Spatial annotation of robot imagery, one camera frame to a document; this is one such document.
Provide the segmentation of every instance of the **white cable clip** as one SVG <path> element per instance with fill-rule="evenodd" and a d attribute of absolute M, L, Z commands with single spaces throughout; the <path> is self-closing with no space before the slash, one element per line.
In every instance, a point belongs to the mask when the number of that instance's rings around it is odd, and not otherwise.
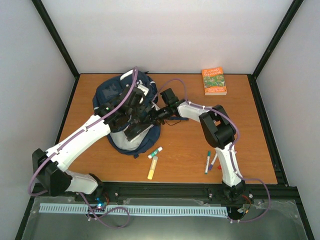
<path fill-rule="evenodd" d="M 59 153 L 60 153 L 60 152 L 58 151 L 58 148 L 55 149 L 54 152 L 55 152 L 56 155 L 59 155 Z"/>
<path fill-rule="evenodd" d="M 231 150 L 230 150 L 230 149 L 228 149 L 228 152 L 229 152 L 229 153 L 234 153 L 234 155 L 236 155 L 236 154 L 237 154 L 237 151 L 235 151 L 234 149 L 231 149 Z"/>
<path fill-rule="evenodd" d="M 82 128 L 85 132 L 87 132 L 88 131 L 88 128 L 87 128 L 87 126 L 83 126 L 83 128 Z"/>

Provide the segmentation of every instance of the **orange book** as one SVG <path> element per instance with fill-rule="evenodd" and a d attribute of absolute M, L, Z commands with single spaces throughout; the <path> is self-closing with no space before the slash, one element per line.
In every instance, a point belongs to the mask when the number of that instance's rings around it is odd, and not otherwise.
<path fill-rule="evenodd" d="M 222 67 L 203 69 L 204 95 L 226 95 L 227 87 Z"/>

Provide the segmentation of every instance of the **black metal frame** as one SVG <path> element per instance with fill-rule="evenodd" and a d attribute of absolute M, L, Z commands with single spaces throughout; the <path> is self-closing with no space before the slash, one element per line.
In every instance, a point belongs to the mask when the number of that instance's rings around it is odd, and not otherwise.
<path fill-rule="evenodd" d="M 77 84 L 79 81 L 79 73 L 74 65 L 68 51 L 63 44 L 53 22 L 51 21 L 43 3 L 41 0 L 32 0 L 35 8 L 38 10 L 39 15 L 41 16 L 44 24 L 46 25 L 48 31 L 50 32 L 53 40 L 55 41 L 58 49 L 60 50 L 66 64 L 69 66 L 70 71 L 74 75 L 75 82 L 72 88 L 72 92 L 66 106 L 66 110 L 63 116 L 63 120 L 56 138 L 55 143 L 57 144 L 60 140 L 60 136 L 69 112 L 69 108 L 71 106 L 72 99 L 74 97 Z M 280 159 L 280 155 L 277 149 L 277 145 L 270 127 L 270 123 L 266 114 L 266 110 L 260 95 L 259 87 L 257 85 L 257 77 L 268 61 L 270 55 L 273 50 L 277 46 L 280 41 L 282 35 L 285 30 L 289 26 L 291 20 L 294 15 L 298 11 L 300 5 L 303 0 L 293 0 L 291 6 L 289 7 L 287 13 L 285 14 L 282 22 L 280 23 L 277 31 L 275 32 L 273 38 L 271 39 L 270 44 L 265 50 L 261 60 L 259 61 L 256 69 L 253 74 L 247 74 L 249 84 L 252 91 L 252 96 L 256 105 L 256 109 L 259 115 L 259 119 L 261 122 L 262 130 L 264 133 L 264 137 L 266 140 L 266 144 L 269 150 L 269 154 L 271 157 L 271 161 L 273 164 L 274 172 L 276 175 L 276 179 L 278 184 L 276 185 L 268 185 L 268 189 L 273 200 L 295 200 L 306 235 L 308 239 L 315 239 L 311 230 L 311 227 L 308 222 L 308 218 L 303 207 L 298 189 L 296 187 L 291 187 L 288 184 L 288 180 Z M 104 183 L 109 192 L 109 198 L 112 202 L 121 203 L 123 199 L 127 198 L 186 198 L 186 199 L 198 199 L 202 201 L 207 201 L 209 203 L 219 203 L 224 206 L 231 207 L 232 204 L 221 202 L 216 198 L 210 197 L 210 193 L 214 193 L 217 191 L 221 184 L 174 184 L 174 183 L 119 183 L 119 182 L 105 182 Z M 267 199 L 267 193 L 265 188 L 260 184 L 250 184 L 248 185 L 251 193 L 253 194 L 255 199 Z M 36 184 L 34 187 L 35 192 L 39 192 L 43 190 L 43 187 L 40 184 Z M 65 193 L 65 196 L 76 196 L 74 193 Z M 16 235 L 16 240 L 22 239 L 24 229 L 26 227 L 28 217 L 30 215 L 32 205 L 34 202 L 34 198 L 31 197 L 28 203 L 28 206 L 25 210 L 24 217 L 21 221 L 20 228 Z"/>

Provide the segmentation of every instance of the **wooden table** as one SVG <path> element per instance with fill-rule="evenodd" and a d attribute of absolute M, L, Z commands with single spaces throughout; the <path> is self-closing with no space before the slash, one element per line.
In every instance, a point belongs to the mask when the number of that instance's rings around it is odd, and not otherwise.
<path fill-rule="evenodd" d="M 96 88 L 116 75 L 80 76 L 60 140 L 65 139 L 88 120 L 93 114 L 92 98 Z M 181 78 L 187 86 L 188 99 L 192 102 L 206 106 L 222 105 L 241 133 L 241 139 L 235 149 L 242 175 L 246 178 L 260 178 L 267 184 L 277 183 L 246 75 L 225 75 L 227 95 L 223 96 L 205 96 L 201 74 L 149 76 L 158 88 L 172 78 Z M 167 87 L 172 88 L 179 99 L 184 97 L 184 89 L 180 82 L 173 81 Z M 162 99 L 158 105 L 164 106 Z M 157 155 L 158 162 L 153 179 L 148 180 L 151 160 L 147 155 L 160 146 L 163 147 L 163 151 Z M 215 150 L 206 142 L 201 125 L 189 120 L 174 126 L 162 125 L 157 143 L 137 159 L 118 153 L 104 137 L 81 154 L 69 169 L 82 174 L 93 173 L 102 181 L 109 182 L 221 183 L 222 172 L 218 169 L 218 160 L 212 171 L 204 174 L 208 150 L 214 155 Z"/>

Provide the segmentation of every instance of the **white wall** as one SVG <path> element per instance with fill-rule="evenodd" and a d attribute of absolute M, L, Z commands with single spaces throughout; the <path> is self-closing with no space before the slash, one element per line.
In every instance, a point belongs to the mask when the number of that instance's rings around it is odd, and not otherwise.
<path fill-rule="evenodd" d="M 32 152 L 57 136 L 74 78 L 30 0 L 0 1 L 0 238 L 14 239 Z"/>
<path fill-rule="evenodd" d="M 252 73 L 292 0 L 43 0 L 80 73 Z"/>
<path fill-rule="evenodd" d="M 320 239 L 320 2 L 304 1 L 257 82 L 289 183 Z"/>

